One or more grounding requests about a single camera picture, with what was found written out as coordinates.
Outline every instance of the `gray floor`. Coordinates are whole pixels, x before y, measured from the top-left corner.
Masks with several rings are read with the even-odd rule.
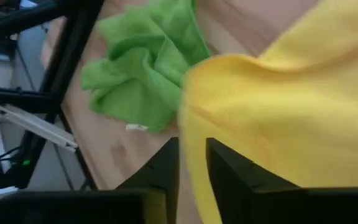
[[[19,38],[19,48],[13,62],[12,87],[23,90],[38,90],[44,78],[44,67],[39,55],[45,31],[34,27],[23,31]],[[2,139],[6,149],[19,145],[24,130],[16,125],[1,124]],[[84,174],[76,156],[48,142],[29,184],[31,190],[79,190],[85,182]]]

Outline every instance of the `cloth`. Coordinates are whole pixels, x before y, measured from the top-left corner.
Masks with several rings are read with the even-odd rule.
[[[86,65],[81,86],[90,107],[149,131],[162,131],[180,104],[183,76],[209,50],[195,19],[194,0],[152,1],[98,24],[106,58]]]
[[[322,1],[258,59],[201,62],[186,75],[180,127],[207,224],[221,219],[206,138],[300,187],[358,186],[358,1]]]

